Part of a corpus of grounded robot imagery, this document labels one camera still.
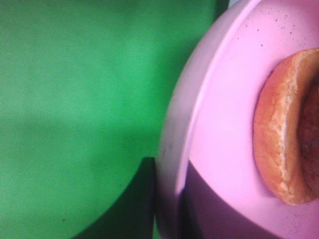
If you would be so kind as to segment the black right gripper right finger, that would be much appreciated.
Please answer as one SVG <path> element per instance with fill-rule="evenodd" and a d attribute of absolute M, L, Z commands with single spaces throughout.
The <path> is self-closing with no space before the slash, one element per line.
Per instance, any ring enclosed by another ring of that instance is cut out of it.
<path fill-rule="evenodd" d="M 277 239 L 250 221 L 205 183 L 188 163 L 185 187 L 179 203 L 180 239 Z"/>

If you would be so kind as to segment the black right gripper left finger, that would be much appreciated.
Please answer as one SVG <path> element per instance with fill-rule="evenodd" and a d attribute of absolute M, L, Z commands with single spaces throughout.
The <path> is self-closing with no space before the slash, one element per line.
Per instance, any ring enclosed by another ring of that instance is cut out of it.
<path fill-rule="evenodd" d="M 75 239 L 151 239 L 155 220 L 155 159 L 144 157 L 116 202 Z"/>

